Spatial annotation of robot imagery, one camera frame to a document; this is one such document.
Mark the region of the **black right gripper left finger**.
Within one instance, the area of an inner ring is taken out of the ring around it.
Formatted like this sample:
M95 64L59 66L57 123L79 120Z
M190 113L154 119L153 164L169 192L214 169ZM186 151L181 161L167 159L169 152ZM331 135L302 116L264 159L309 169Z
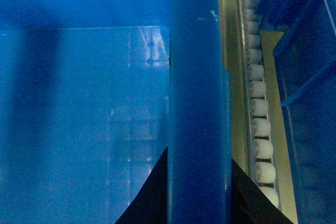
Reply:
M167 223L168 148L116 223Z

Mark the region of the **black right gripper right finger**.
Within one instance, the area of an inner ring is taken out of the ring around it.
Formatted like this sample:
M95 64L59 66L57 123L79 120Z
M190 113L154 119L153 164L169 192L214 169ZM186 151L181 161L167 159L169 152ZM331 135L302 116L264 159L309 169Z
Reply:
M292 223L232 160L232 223Z

